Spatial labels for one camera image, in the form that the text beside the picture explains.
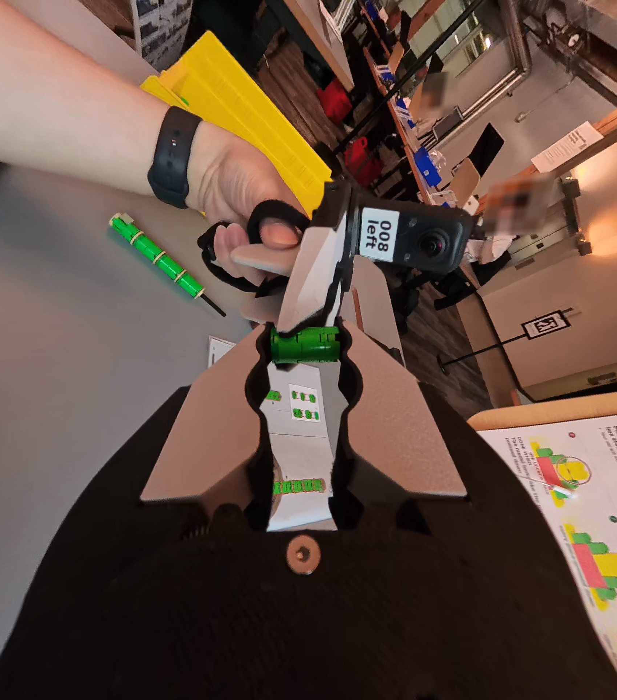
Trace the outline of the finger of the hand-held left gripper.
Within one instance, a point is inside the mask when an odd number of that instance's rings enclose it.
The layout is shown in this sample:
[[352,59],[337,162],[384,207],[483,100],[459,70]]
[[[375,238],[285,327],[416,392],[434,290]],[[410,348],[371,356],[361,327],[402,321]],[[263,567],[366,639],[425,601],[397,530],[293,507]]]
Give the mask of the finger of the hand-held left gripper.
[[280,307],[279,335],[335,324],[351,284],[354,257],[355,246],[345,225],[305,231]]

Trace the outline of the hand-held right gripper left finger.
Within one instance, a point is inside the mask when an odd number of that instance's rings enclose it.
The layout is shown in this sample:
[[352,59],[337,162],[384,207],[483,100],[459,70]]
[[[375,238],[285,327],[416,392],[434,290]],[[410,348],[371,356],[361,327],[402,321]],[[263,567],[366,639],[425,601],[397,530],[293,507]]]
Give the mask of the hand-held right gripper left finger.
[[194,503],[209,518],[238,506],[267,530],[274,459],[261,404],[269,392],[270,327],[257,326],[190,386],[140,495]]

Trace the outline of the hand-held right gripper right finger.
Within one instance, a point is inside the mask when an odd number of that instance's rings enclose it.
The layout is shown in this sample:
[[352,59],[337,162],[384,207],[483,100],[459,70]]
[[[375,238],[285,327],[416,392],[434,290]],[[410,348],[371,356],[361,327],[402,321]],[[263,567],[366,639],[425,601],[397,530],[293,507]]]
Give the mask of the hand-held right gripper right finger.
[[399,529],[429,530],[420,504],[467,491],[421,386],[355,322],[339,320],[338,328],[347,406],[333,462],[333,522],[354,530],[376,508]]

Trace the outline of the person's left forearm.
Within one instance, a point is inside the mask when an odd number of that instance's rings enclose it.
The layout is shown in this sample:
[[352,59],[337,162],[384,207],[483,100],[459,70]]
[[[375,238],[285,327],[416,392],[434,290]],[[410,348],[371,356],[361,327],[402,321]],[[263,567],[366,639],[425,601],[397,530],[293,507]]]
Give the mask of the person's left forearm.
[[0,162],[152,195],[167,109],[0,1]]

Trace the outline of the grey desk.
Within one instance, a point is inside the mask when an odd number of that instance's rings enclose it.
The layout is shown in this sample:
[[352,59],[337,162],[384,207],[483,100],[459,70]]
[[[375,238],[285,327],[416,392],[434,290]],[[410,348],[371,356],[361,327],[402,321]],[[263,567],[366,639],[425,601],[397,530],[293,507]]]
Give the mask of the grey desk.
[[208,332],[247,332],[125,252],[106,223],[117,209],[176,253],[199,252],[199,215],[0,165],[0,652],[76,498],[169,399],[143,446],[162,436],[181,386],[206,369]]

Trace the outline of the person's left hand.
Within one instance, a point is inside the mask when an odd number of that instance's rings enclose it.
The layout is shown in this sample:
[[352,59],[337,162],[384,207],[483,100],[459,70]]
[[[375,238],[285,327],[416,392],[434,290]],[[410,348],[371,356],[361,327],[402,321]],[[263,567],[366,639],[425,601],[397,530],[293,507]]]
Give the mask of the person's left hand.
[[235,278],[258,285],[261,270],[239,265],[231,253],[249,244],[245,230],[254,208],[266,200],[282,200],[306,214],[269,159],[253,145],[208,122],[196,129],[187,166],[186,204],[219,226],[215,235],[216,264]]

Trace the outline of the red container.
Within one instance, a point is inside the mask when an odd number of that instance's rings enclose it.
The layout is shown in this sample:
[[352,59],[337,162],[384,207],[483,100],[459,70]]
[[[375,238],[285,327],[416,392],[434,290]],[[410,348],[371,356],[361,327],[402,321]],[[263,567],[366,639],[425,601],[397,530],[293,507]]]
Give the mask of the red container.
[[369,188],[383,173],[384,164],[361,136],[352,141],[343,153],[345,167],[362,188]]
[[325,87],[318,88],[315,94],[326,117],[334,125],[343,124],[352,113],[352,101],[337,77],[334,77]]

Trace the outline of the building instruction booklet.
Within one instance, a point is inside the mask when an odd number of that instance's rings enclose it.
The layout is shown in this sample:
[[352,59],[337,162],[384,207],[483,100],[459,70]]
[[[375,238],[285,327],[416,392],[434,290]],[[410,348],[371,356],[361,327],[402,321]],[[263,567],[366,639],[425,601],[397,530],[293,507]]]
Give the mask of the building instruction booklet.
[[261,403],[273,454],[268,531],[335,529],[329,509],[333,450],[324,413],[320,370],[295,364],[268,368]]

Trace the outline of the yellow plastic bin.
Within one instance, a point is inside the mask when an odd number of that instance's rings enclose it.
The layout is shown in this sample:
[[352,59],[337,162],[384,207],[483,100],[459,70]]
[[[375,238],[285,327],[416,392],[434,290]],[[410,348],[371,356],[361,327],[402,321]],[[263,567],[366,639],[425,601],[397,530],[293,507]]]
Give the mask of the yellow plastic bin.
[[140,88],[251,143],[273,163],[307,214],[320,205],[330,168],[212,32]]

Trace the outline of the green brick bamboo stalk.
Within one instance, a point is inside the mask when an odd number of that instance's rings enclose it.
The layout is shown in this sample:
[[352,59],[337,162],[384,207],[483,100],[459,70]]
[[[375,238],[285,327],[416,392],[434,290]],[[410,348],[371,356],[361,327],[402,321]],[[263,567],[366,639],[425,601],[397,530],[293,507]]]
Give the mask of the green brick bamboo stalk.
[[222,318],[226,312],[213,302],[206,293],[206,288],[194,278],[187,268],[176,261],[166,250],[138,228],[134,220],[125,213],[116,213],[109,221],[109,226],[118,233],[133,249],[140,252],[153,266],[164,273],[177,287],[191,298],[202,300]]

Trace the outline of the white document stand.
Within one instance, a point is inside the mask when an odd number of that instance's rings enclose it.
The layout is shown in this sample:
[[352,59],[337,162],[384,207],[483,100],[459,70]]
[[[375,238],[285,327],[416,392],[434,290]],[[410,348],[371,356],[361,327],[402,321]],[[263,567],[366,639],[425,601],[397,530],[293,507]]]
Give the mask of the white document stand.
[[617,392],[488,409],[471,416],[467,423],[481,432],[608,416],[617,416]]

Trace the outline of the black wristband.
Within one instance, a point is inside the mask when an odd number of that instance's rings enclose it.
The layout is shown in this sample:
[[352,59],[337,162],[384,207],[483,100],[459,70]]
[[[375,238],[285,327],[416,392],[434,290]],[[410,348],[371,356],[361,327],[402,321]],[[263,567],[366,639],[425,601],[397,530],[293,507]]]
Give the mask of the black wristband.
[[188,110],[171,106],[156,140],[147,180],[154,196],[177,209],[187,209],[190,184],[187,170],[191,147],[202,120]]

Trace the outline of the marker sign on pole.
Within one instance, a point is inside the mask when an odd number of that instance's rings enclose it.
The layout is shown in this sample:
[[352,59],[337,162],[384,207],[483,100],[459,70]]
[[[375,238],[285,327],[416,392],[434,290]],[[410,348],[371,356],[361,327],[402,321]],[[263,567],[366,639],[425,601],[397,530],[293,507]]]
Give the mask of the marker sign on pole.
[[505,346],[521,339],[534,340],[541,337],[546,337],[548,335],[552,335],[553,333],[559,332],[560,330],[565,330],[566,328],[570,328],[571,326],[569,321],[569,315],[572,313],[574,313],[574,309],[573,307],[569,307],[563,310],[553,311],[549,314],[545,314],[544,316],[540,316],[535,319],[529,320],[521,325],[523,329],[522,334],[503,341],[498,341],[493,345],[489,345],[476,351],[472,351],[468,354],[461,355],[460,357],[454,358],[452,360],[444,361],[440,355],[437,355],[437,365],[444,375],[448,375],[448,368],[451,365],[467,361],[488,351],[492,351],[495,349],[504,349]]

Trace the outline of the printed instruction sheet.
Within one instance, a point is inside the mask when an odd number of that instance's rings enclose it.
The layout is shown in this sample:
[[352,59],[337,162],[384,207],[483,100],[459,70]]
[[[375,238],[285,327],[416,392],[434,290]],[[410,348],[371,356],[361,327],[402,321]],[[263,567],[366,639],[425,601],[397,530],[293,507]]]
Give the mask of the printed instruction sheet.
[[545,518],[617,670],[617,415],[479,435]]

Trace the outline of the white paper notice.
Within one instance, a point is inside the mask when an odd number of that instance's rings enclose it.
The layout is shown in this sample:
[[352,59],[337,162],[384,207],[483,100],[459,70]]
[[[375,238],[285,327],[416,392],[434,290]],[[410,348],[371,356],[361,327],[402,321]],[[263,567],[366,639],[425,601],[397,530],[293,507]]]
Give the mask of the white paper notice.
[[531,158],[531,163],[539,173],[551,172],[602,138],[602,134],[586,121]]

